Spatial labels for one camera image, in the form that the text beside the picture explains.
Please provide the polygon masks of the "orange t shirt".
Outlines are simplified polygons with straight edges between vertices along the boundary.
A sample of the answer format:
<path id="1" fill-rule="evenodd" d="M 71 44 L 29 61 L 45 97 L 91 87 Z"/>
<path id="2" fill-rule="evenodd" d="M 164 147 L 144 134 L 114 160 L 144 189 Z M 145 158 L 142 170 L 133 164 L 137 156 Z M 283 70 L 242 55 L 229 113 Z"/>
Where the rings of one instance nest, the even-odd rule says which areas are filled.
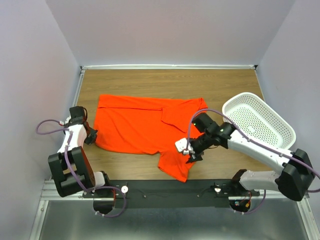
<path id="1" fill-rule="evenodd" d="M 96 145 L 126 154 L 160 154 L 158 168 L 180 182 L 186 182 L 193 163 L 176 149 L 176 141 L 197 138 L 200 132 L 189 126 L 195 112 L 206 109 L 203 98 L 166 99 L 102 94 L 93 127 Z"/>

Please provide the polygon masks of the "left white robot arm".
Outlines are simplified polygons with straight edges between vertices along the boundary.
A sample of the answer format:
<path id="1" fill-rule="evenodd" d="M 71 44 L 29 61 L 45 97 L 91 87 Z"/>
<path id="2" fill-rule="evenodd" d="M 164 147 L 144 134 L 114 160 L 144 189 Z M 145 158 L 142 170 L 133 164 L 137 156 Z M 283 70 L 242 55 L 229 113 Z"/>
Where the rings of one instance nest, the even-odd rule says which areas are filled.
<path id="1" fill-rule="evenodd" d="M 48 157 L 56 190 L 61 197 L 85 189 L 93 190 L 101 198 L 107 197 L 111 191 L 108 176 L 104 171 L 93 171 L 84 151 L 84 144 L 96 142 L 98 131 L 90 127 L 85 107 L 73 106 L 69 113 L 62 124 L 63 143 L 57 153 Z"/>

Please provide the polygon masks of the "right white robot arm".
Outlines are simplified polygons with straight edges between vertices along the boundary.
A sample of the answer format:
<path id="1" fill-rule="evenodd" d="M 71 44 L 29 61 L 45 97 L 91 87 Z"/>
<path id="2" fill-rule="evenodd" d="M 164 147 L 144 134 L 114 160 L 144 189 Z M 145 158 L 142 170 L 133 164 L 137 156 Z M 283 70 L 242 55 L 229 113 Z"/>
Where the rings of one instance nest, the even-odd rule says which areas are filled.
<path id="1" fill-rule="evenodd" d="M 295 151 L 263 142 L 260 137 L 246 135 L 244 128 L 227 118 L 218 125 L 206 113 L 198 111 L 189 121 L 201 133 L 196 138 L 187 136 L 175 143 L 178 152 L 188 155 L 188 163 L 201 161 L 204 151 L 212 146 L 243 153 L 271 168 L 270 171 L 239 170 L 230 183 L 230 191 L 241 196 L 247 191 L 277 191 L 290 200 L 299 202 L 310 192 L 315 179 L 306 151 Z"/>

